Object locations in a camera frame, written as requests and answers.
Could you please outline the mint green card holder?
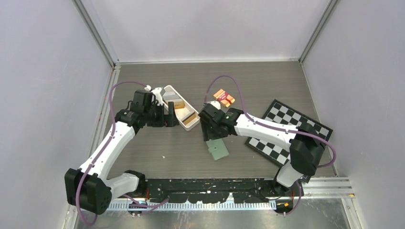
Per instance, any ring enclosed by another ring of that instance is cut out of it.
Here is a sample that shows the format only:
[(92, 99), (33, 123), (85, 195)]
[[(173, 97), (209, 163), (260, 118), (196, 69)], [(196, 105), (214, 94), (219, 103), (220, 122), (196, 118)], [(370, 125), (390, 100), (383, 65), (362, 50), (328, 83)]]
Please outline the mint green card holder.
[(208, 152), (215, 161), (230, 155), (223, 139), (208, 140), (205, 143), (208, 147)]

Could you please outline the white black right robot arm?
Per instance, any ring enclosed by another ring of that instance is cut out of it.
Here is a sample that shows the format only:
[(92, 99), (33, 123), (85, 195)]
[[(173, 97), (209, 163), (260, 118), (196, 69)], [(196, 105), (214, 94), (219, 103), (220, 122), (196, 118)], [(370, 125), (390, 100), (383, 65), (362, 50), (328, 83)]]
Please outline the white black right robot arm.
[(315, 175), (325, 151), (322, 138), (309, 124), (278, 124), (235, 108), (224, 112), (214, 101), (204, 104), (199, 118), (205, 141), (246, 136), (287, 151), (290, 160), (277, 171), (272, 182), (272, 190), (279, 196), (286, 195), (303, 176)]

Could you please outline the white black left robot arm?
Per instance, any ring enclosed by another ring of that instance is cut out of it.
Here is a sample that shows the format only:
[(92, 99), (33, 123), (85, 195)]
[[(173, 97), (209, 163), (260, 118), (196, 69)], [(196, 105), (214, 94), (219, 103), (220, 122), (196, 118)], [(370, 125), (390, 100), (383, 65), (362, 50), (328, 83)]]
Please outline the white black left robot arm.
[(108, 179), (109, 171), (125, 146), (144, 126), (173, 127), (179, 124), (174, 104), (165, 113), (164, 88), (151, 91), (136, 90), (125, 109), (120, 110), (96, 151), (78, 168), (69, 169), (65, 176), (67, 202), (97, 215), (103, 214), (110, 202), (124, 194), (142, 197), (147, 191), (145, 175), (127, 170)]

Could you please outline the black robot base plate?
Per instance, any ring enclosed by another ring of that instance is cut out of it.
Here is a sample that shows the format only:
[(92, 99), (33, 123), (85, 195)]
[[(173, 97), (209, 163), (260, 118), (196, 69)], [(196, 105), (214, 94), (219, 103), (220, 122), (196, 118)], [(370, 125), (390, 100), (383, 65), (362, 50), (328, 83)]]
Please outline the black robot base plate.
[(132, 198), (160, 203), (166, 199), (169, 203), (196, 204), (224, 203), (233, 198), (234, 203), (265, 203), (277, 198), (303, 195), (301, 184), (295, 184), (288, 190), (278, 193), (273, 187), (273, 179), (267, 178), (198, 178), (168, 179), (149, 178), (140, 191), (129, 192)]

